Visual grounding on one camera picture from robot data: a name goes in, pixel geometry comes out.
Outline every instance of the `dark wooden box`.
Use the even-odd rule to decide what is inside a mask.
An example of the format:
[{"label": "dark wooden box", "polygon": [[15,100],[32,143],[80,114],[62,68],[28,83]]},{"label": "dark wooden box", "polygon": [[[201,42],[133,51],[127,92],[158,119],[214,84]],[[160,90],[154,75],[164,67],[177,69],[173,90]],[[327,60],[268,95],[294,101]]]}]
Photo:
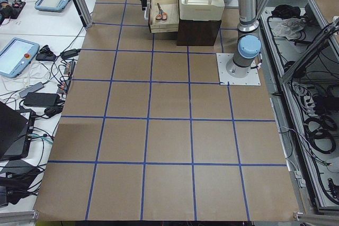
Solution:
[{"label": "dark wooden box", "polygon": [[220,21],[179,20],[178,46],[213,46],[220,29]]}]

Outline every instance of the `white table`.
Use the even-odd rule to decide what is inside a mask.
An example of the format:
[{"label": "white table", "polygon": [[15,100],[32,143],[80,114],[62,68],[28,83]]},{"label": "white table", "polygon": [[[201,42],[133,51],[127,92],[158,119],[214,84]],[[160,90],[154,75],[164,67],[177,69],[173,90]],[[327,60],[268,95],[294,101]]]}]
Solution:
[{"label": "white table", "polygon": [[[59,35],[75,36],[82,27],[81,20],[73,1],[70,1],[61,13],[43,12],[34,8],[37,0],[24,0],[26,6],[18,19],[0,26],[2,34]],[[96,0],[85,0],[88,10],[93,11]]]},{"label": "white table", "polygon": [[[71,1],[68,3],[66,8],[61,13],[52,13],[52,12],[41,12],[34,8],[36,0],[24,0],[26,1],[26,6],[24,7],[22,13],[20,14],[17,20],[11,20],[9,24],[0,26],[0,49],[3,49],[7,43],[13,38],[18,37],[28,41],[36,42],[40,45],[40,48],[48,44],[50,49],[58,55],[62,52],[78,35],[80,29],[82,28],[81,20],[77,14],[74,3]],[[95,0],[85,0],[88,6],[89,11],[91,12],[94,8]],[[84,36],[86,31],[83,29],[79,37],[74,41],[69,49],[81,48]],[[18,76],[27,77],[31,71],[32,75],[37,75],[42,77],[46,73],[45,67],[40,64],[34,63],[34,61],[27,66],[23,73]],[[18,79],[8,79],[3,78],[6,88],[9,90],[17,90],[23,88],[23,83],[19,82]],[[45,82],[45,79],[30,79],[30,85],[36,84],[38,82]],[[7,93],[8,91],[3,85],[3,82],[0,80],[0,95]],[[39,92],[42,93],[55,93],[57,91],[57,84],[54,82],[49,82],[45,85],[45,88],[41,89]],[[6,96],[0,96],[0,99],[5,99]],[[9,103],[8,106],[14,108],[15,104]],[[44,108],[32,108],[37,114],[43,114]],[[41,128],[48,133],[52,134],[55,129],[58,121],[60,119],[60,114],[52,117],[51,119],[36,119],[35,127]],[[51,145],[47,142],[44,142],[44,151],[41,164],[45,164],[48,160],[51,150]],[[24,161],[28,162],[31,165],[37,165],[42,153],[42,141],[36,140],[31,142],[30,150],[28,156]],[[0,163],[0,166],[5,166],[7,162]],[[33,185],[42,179],[40,174],[36,177]],[[0,209],[0,213],[8,212],[21,212],[29,211],[33,209],[36,197],[29,196],[27,198],[21,199],[16,205],[9,204],[6,207]],[[18,225],[17,223],[7,223],[4,225]],[[20,223],[20,225],[29,225],[29,223]]]}]

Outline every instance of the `black laptop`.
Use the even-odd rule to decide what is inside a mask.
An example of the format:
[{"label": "black laptop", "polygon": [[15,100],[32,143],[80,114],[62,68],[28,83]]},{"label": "black laptop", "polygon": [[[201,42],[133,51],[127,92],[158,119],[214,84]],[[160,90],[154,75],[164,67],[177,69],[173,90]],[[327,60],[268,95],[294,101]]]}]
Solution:
[{"label": "black laptop", "polygon": [[0,102],[0,160],[18,160],[28,155],[34,119],[31,111],[18,112]]}]

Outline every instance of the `charger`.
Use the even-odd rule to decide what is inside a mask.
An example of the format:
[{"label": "charger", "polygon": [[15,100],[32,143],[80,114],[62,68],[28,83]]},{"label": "charger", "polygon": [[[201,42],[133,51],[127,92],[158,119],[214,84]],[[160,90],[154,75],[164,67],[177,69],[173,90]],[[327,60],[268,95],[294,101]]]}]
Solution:
[{"label": "charger", "polygon": [[72,58],[72,57],[77,56],[80,51],[81,51],[81,49],[66,50],[66,51],[63,51],[62,53],[60,53],[60,56],[63,60],[66,60],[68,58]]}]

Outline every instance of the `grid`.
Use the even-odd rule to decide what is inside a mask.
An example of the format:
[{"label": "grid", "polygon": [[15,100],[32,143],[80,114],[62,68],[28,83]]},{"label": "grid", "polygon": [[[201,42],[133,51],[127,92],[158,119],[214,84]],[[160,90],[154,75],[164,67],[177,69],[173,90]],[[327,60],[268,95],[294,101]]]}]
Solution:
[{"label": "grid", "polygon": [[264,85],[218,83],[215,52],[233,52],[236,11],[225,11],[214,47],[177,47],[148,32],[136,1],[97,0],[40,219],[291,220],[298,207]]}]

